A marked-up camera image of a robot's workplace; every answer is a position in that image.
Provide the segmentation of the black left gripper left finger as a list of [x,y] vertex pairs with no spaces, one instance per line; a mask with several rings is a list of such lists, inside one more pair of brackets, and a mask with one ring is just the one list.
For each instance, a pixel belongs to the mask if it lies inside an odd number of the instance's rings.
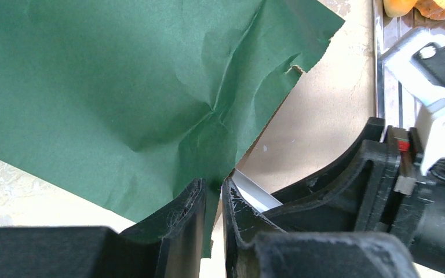
[[0,277],[198,277],[206,185],[116,233],[106,226],[0,228]]

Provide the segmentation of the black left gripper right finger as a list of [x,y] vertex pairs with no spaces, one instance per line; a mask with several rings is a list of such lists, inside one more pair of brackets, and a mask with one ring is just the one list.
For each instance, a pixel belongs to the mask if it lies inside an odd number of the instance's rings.
[[227,277],[418,277],[412,257],[381,232],[285,232],[228,178],[221,187]]

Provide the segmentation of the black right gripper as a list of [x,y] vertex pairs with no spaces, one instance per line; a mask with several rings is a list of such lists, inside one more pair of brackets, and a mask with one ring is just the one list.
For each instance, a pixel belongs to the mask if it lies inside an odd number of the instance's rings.
[[398,185],[414,183],[409,192],[395,188],[388,233],[402,241],[415,263],[445,274],[445,158],[422,174],[424,149],[416,128],[388,126],[368,118],[364,128],[337,159],[272,196],[283,203],[264,215],[287,232],[352,232],[362,204],[369,213],[384,177]]

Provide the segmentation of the green brown paper bag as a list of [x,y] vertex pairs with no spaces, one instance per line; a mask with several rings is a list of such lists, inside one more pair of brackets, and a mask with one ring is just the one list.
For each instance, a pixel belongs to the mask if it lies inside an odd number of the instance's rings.
[[0,160],[139,222],[225,177],[324,55],[319,1],[0,1]]

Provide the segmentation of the orange fake bread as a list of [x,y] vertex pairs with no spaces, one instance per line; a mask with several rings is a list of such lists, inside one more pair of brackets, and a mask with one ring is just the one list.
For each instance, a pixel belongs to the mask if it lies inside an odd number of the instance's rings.
[[383,0],[384,12],[390,18],[402,17],[410,12],[417,0]]

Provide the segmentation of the brown fake bread slice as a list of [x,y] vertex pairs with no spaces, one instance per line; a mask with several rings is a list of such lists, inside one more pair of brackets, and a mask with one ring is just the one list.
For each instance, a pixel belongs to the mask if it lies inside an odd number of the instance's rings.
[[414,7],[428,19],[445,20],[445,0],[420,0]]

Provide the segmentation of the silver metal tongs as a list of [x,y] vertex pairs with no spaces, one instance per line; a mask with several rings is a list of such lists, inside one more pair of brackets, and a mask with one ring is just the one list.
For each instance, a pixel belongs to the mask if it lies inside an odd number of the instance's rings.
[[243,198],[261,213],[283,204],[238,169],[234,170],[231,179]]

